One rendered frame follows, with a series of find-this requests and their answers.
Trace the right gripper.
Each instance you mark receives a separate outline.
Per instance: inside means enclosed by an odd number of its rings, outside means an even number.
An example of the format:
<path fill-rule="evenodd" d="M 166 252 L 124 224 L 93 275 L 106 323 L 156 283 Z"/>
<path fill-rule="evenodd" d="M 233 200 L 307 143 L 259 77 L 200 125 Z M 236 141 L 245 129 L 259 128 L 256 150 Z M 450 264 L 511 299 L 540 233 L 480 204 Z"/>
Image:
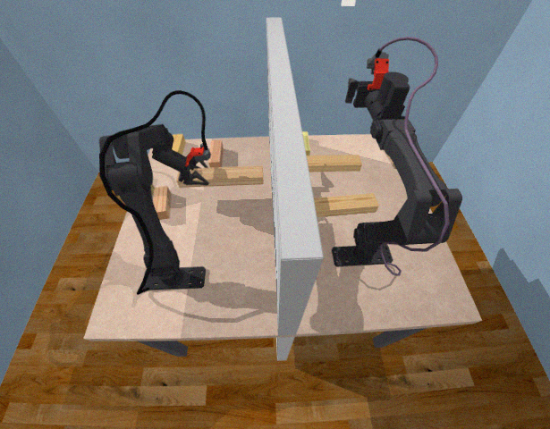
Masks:
<path fill-rule="evenodd" d="M 388 72 L 388 67 L 389 59 L 377 58 L 375 60 L 375 78 L 373 81 L 356 81 L 349 78 L 345 103 L 352 103 L 352 99 L 357 89 L 357 95 L 353 101 L 354 107 L 366 107 L 369 111 L 371 105 L 377 101 L 377 94 L 381 87 L 383 77 L 385 73 Z"/>

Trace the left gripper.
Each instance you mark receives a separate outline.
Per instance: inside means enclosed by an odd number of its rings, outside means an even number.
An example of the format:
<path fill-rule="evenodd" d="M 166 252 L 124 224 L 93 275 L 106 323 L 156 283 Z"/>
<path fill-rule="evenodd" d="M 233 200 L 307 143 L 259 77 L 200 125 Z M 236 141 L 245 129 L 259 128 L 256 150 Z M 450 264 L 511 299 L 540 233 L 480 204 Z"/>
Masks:
<path fill-rule="evenodd" d="M 202 156 L 204 152 L 203 147 L 192 148 L 188 156 L 183 156 L 176 151 L 173 152 L 173 156 L 167 166 L 175 169 L 180 172 L 178 181 L 183 182 L 185 185 L 208 185 L 209 182 L 204 179 L 197 171 L 194 171 L 193 174 L 190 173 L 190 170 L 193 171 L 194 168 L 200 168 L 196 166 L 196 160 L 194 156 Z M 193 179 L 199 179 L 200 181 L 194 181 Z"/>

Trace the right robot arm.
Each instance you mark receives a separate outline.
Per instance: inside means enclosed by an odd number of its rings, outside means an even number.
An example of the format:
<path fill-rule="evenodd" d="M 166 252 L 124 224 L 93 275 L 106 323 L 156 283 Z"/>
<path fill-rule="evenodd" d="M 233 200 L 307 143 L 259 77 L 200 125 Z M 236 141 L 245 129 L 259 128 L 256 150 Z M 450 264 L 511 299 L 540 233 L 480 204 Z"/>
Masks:
<path fill-rule="evenodd" d="M 461 206 L 462 194 L 459 189 L 448 189 L 437 177 L 419 147 L 416 130 L 410 120 L 407 122 L 407 129 L 414 146 L 405 133 L 405 116 L 402 116 L 402 112 L 410 90 L 408 81 L 409 78 L 402 73 L 385 73 L 377 101 L 369 108 L 369 113 L 374 118 L 370 134 L 376 139 L 380 150 L 384 150 L 392 159 L 406 189 L 407 200 L 391 221 L 359 223 L 353 235 L 356 246 L 332 248 L 335 266 L 384 264 L 380 255 L 380 245 L 383 243 L 377 240 L 390 240 L 388 242 L 403 246 L 437 243 L 440 239 L 444 243 L 450 237 Z M 443 238 L 445 213 L 443 201 L 436 193 L 439 190 L 448 202 L 449 211 L 450 224 Z M 429 205 L 439 206 L 429 214 Z"/>

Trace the grey panel wall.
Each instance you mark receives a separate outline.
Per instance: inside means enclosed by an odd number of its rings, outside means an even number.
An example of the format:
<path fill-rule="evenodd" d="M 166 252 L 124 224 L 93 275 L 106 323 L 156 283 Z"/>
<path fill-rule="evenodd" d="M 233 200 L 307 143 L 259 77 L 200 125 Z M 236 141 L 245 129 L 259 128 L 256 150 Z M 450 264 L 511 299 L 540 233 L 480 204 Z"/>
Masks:
<path fill-rule="evenodd" d="M 267 45 L 277 330 L 296 335 L 324 256 L 282 18 L 267 18 Z"/>

